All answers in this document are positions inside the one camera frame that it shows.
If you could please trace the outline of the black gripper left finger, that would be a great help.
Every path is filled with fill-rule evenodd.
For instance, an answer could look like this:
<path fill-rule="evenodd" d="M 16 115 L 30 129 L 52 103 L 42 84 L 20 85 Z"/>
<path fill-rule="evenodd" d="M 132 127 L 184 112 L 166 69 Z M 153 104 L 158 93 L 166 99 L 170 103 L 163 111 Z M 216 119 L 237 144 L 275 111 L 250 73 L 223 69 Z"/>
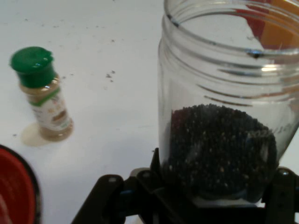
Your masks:
<path fill-rule="evenodd" d="M 119 175 L 98 179 L 72 223 L 123 224 L 138 215 L 145 224 L 196 224 L 198 209 L 181 194 L 166 187 L 159 176 L 159 151 L 150 168 L 135 169 L 123 180 Z"/>

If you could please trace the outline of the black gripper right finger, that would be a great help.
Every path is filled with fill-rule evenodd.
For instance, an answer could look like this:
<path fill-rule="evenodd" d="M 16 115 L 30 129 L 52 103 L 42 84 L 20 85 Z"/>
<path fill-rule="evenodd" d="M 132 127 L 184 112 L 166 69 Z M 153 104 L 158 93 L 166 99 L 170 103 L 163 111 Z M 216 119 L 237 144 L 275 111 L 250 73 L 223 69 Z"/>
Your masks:
<path fill-rule="evenodd" d="M 295 224 L 299 211 L 299 176 L 288 168 L 279 167 L 264 192 L 266 224 Z"/>

